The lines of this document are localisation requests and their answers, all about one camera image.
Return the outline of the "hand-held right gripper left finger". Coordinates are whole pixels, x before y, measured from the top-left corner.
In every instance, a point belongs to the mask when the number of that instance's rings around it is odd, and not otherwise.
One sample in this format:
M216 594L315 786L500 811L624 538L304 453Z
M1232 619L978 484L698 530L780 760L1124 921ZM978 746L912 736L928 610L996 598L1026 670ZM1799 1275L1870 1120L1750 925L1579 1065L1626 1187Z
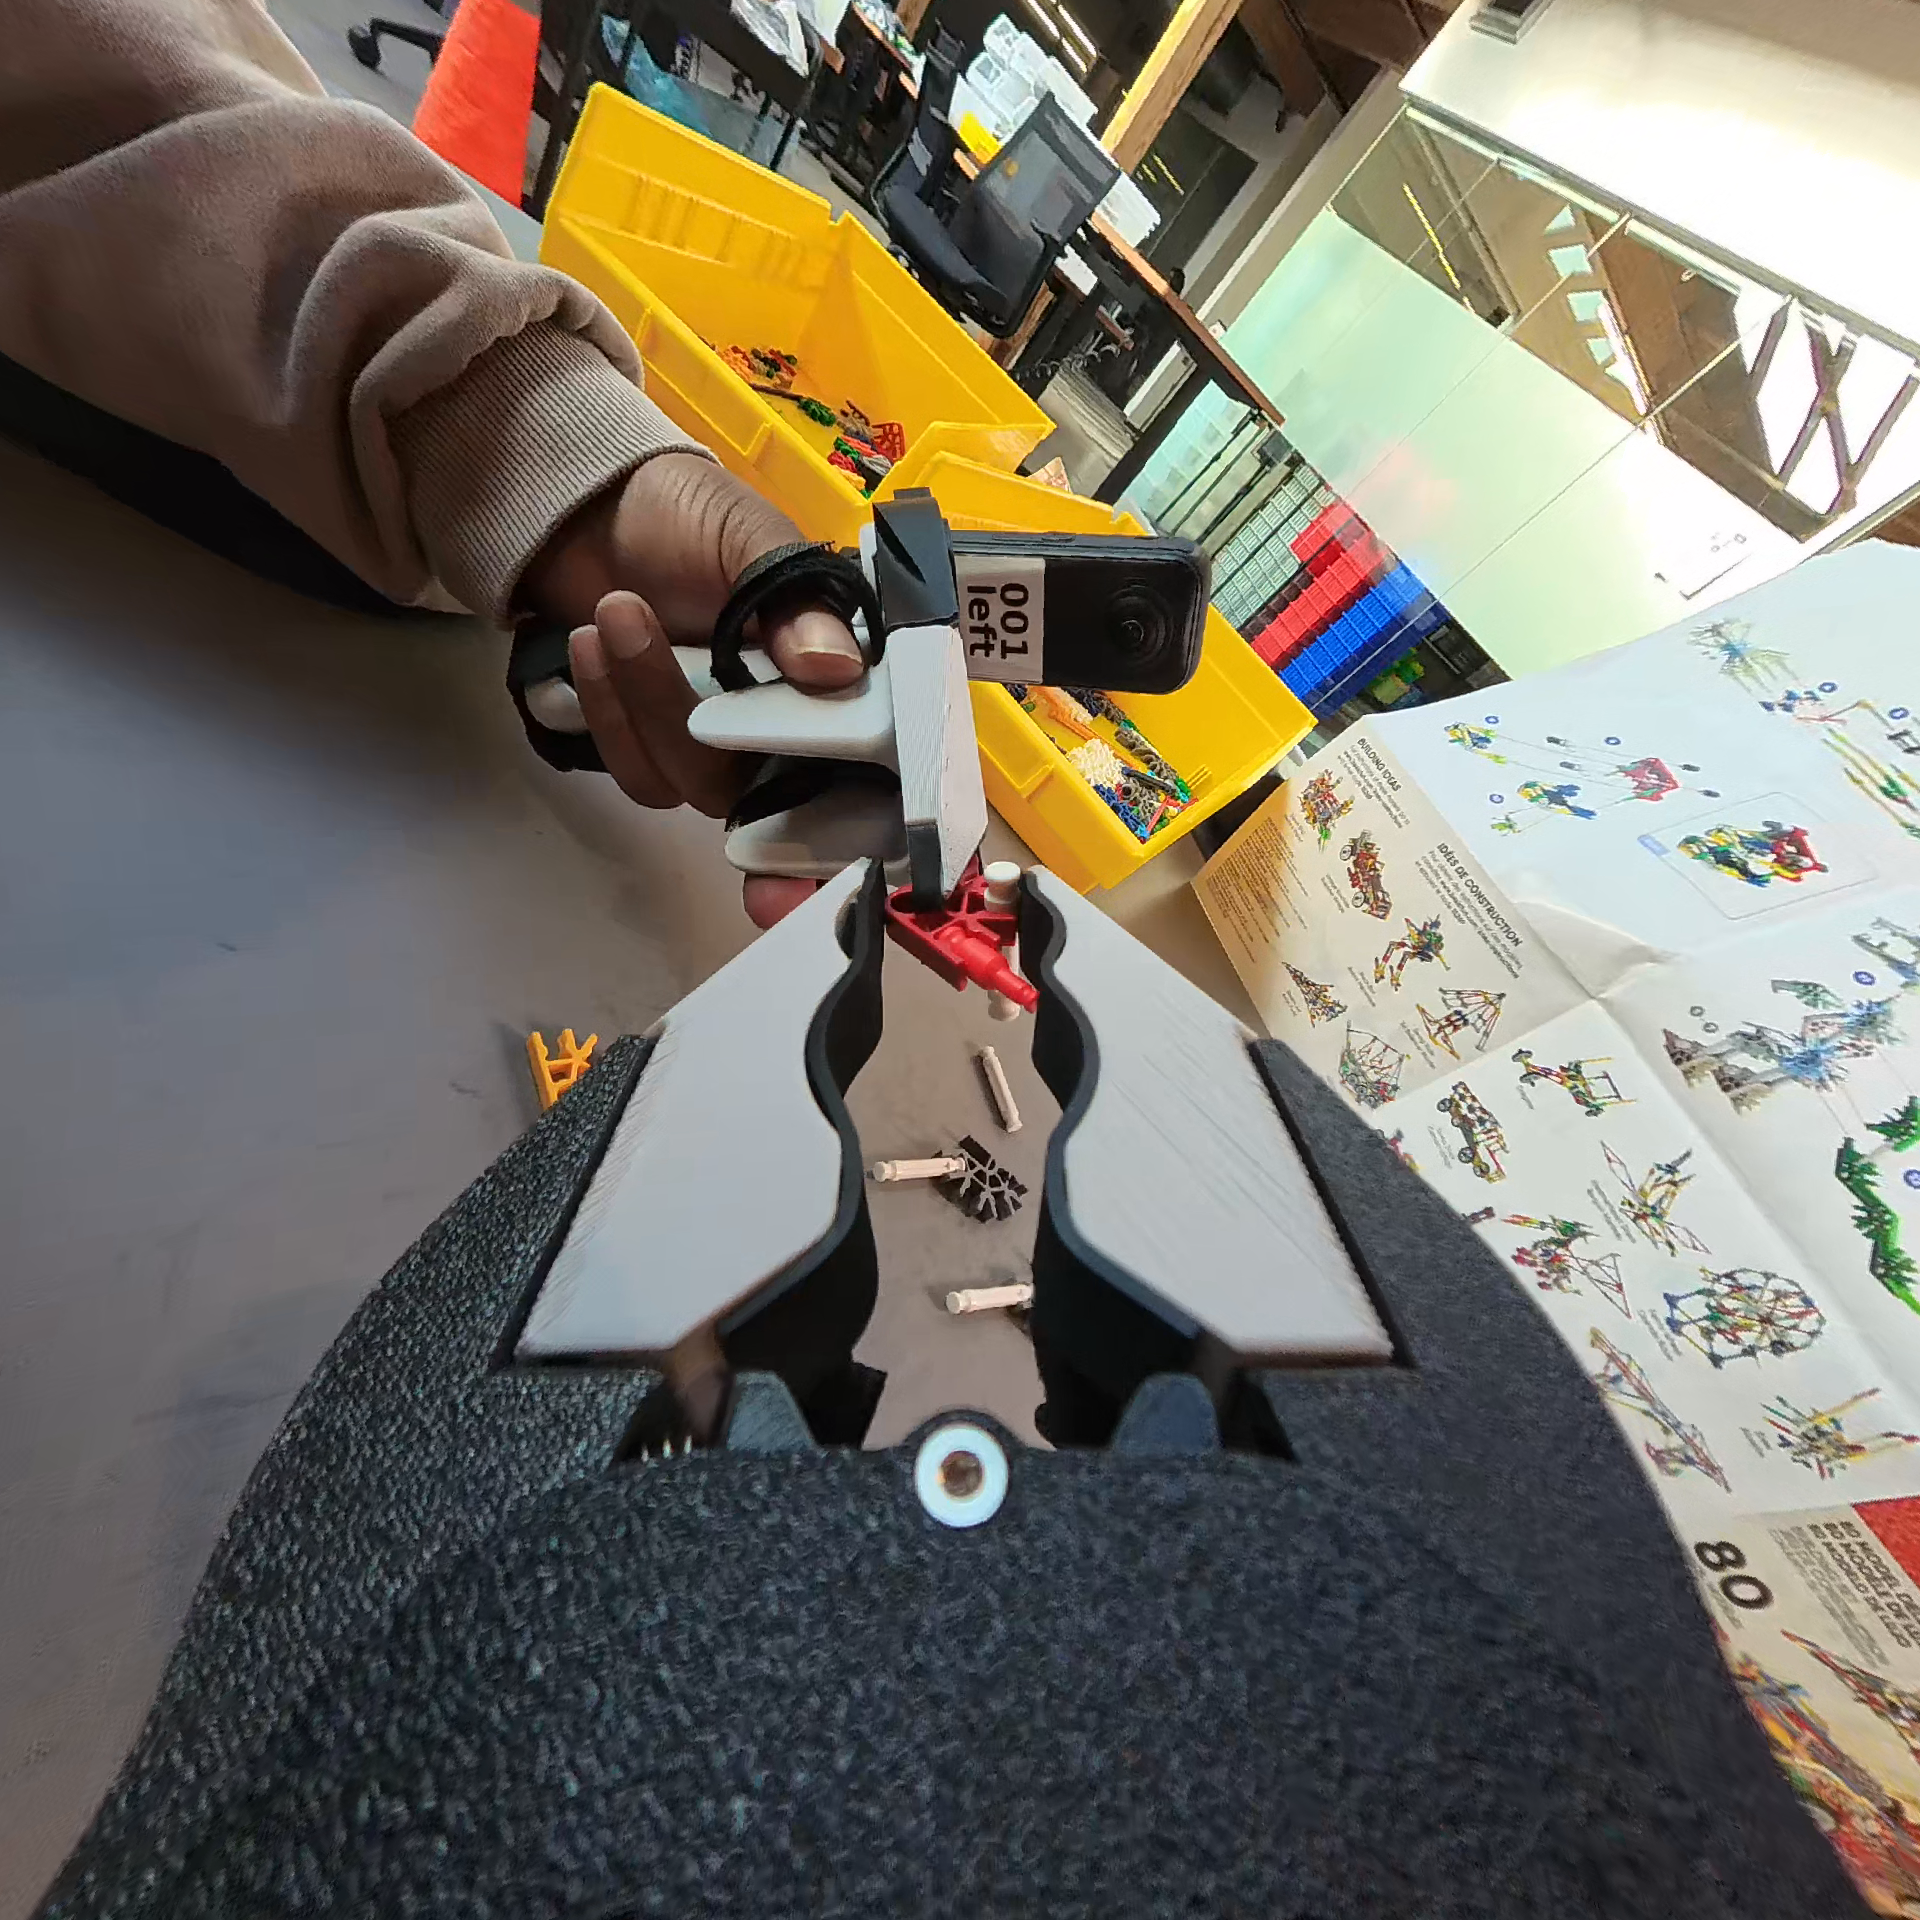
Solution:
M862 1435L880 1261L849 1090L883 1030L883 907L855 862L644 1036L516 1360L658 1370L698 1443L748 1377Z

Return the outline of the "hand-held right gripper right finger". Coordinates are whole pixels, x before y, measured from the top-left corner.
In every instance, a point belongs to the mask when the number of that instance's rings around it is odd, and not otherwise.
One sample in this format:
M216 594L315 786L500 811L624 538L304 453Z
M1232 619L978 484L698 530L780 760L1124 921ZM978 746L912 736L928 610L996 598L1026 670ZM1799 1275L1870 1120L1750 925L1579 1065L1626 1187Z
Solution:
M1102 1450L1161 1377L1232 1430L1256 1377L1395 1364L1256 1030L1047 869L1023 875L1019 956L1062 1108L1031 1260L1043 1435Z

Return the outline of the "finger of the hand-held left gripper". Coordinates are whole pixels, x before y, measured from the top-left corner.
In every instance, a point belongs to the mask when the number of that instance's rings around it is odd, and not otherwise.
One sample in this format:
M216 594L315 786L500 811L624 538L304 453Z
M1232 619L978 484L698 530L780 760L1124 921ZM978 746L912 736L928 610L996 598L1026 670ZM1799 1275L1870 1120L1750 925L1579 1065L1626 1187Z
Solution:
M990 827L966 644L956 626L898 628L880 664L895 698L907 899L943 910Z

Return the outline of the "red toy connector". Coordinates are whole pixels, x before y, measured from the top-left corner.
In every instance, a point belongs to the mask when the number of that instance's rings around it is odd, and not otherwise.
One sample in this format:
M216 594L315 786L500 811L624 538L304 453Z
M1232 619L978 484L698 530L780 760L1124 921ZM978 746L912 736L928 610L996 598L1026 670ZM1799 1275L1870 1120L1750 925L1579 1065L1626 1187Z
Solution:
M952 896L938 906L919 906L910 885L890 891L883 906L884 932L952 988L994 993L1015 924L990 900L990 891L976 856Z

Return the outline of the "person's left forearm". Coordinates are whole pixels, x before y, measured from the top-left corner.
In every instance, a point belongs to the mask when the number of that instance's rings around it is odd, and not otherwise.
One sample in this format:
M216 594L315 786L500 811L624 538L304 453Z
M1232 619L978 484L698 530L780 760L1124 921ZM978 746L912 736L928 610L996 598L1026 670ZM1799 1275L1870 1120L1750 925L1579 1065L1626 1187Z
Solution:
M262 4L4 4L3 131L4 435L238 565L505 619L568 516L707 457Z

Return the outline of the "person's left hand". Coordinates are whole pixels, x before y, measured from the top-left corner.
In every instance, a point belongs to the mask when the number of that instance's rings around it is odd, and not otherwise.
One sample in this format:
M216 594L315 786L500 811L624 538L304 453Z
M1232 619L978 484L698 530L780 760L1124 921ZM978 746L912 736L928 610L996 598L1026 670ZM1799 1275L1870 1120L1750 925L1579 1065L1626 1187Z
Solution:
M689 732L699 699L675 646L710 641L739 574L798 540L724 466L663 453L568 516L521 574L512 609L568 622L583 721L636 805L718 821L745 792L745 755Z

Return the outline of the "pile of toy building parts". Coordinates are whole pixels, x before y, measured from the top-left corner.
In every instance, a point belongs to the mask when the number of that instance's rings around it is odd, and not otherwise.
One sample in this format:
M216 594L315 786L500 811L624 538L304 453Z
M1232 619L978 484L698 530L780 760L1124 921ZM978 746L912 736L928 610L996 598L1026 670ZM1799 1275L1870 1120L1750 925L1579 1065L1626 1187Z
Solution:
M1152 844L1196 805L1186 777L1110 690L1017 681L1007 692L1138 844Z
M898 469L907 448L905 428L898 420L868 416L855 400L831 402L814 392L798 355L785 348L744 342L715 350L754 395L785 409L793 424L804 424L828 466L844 473L865 498L871 498L880 483Z

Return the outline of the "yellow plastic bin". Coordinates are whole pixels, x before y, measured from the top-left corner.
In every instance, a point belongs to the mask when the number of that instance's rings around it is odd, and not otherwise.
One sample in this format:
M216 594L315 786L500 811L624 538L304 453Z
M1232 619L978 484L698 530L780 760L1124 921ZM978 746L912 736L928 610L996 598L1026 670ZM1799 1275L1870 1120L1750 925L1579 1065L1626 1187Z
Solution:
M675 425L803 528L851 544L871 504L833 433L761 394L732 350L798 363L795 388L898 424L890 490L961 528L1100 532L1111 515L1019 477L1051 420L855 218L595 85L546 204L543 262L632 334Z
M1110 504L1036 477L932 453L875 491L928 490L956 530L1140 538L1146 526ZM985 794L1034 856L1080 893L1113 890L1159 853L1218 817L1312 729L1312 714L1218 612L1208 612L1201 665L1171 696L1115 701L1192 789L1192 805L1147 842L1070 769L1057 736L1007 690L974 686L974 726Z

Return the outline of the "grey toy connector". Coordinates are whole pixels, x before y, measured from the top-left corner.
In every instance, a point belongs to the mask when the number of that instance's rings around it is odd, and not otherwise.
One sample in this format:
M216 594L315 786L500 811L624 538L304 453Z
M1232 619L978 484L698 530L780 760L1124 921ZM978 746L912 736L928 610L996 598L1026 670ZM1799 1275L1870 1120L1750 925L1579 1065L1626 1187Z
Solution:
M976 1139L961 1137L946 1156L938 1190L974 1224L1010 1221L1024 1206L1026 1187Z

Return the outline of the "rack of small storage bins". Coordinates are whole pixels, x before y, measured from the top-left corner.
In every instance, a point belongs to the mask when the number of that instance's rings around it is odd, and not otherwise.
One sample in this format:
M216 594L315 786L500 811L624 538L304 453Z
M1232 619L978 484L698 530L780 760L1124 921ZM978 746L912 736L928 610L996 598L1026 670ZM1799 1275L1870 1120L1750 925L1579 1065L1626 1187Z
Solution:
M1214 609L1319 721L1419 699L1459 673L1443 598L1290 446L1208 526Z

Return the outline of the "wooden table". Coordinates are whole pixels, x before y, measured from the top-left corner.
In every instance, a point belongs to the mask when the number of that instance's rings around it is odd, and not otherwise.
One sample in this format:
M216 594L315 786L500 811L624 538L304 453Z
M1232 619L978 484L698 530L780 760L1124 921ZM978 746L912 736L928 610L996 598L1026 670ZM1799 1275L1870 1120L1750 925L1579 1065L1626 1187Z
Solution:
M1175 394L1159 408L1158 413L1137 433L1131 446L1118 457L1115 466L1100 483L1092 493L1096 500L1120 506L1122 493L1138 480L1152 457L1164 448L1172 428L1185 418L1186 409L1204 388L1216 388L1235 400L1246 413L1264 424L1268 435L1282 433L1284 416L1281 408L1258 387L1258 382L1235 362L1226 342L1214 330L1192 309L1185 292L1175 290L1169 276L1150 262L1137 246L1127 243L1122 232L1092 211L1078 229L1070 232L1065 245L1070 249L1091 251L1100 265L1111 265L1120 281L1129 283L1172 330L1172 342L1188 362L1186 377ZM1004 371L1015 372L1026 366L1036 388L1044 387L1040 376L1040 339L1054 340L1068 325L1070 305L1078 299L1078 285L1064 280L1064 290L1050 299L1036 298L1009 336L994 350Z

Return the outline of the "folded instruction sheet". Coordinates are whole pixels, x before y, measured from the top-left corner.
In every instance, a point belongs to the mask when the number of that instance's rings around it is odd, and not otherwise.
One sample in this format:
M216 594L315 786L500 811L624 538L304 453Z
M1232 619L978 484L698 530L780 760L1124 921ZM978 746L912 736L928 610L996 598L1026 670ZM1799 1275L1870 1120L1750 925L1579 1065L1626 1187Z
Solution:
M1196 882L1679 1510L1915 1496L1915 612L1862 542L1360 722Z

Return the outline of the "clear plastic containers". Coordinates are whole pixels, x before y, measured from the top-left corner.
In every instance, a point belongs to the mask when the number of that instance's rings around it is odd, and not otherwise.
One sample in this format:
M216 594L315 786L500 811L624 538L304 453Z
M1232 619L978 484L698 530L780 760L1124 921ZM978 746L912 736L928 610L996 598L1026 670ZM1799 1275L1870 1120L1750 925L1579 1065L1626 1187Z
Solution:
M956 124L1004 142L1043 99L1057 100L1080 129L1091 124L1092 104L1070 69L1014 18L996 17L985 29L982 53L956 78Z

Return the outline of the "toy set cardboard box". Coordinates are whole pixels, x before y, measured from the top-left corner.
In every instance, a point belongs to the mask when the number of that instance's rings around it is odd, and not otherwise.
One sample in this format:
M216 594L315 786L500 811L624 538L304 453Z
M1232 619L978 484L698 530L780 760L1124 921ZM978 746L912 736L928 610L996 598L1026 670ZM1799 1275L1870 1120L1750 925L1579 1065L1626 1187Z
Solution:
M1784 1510L1688 1546L1722 1656L1876 1916L1918 1916L1918 1500Z

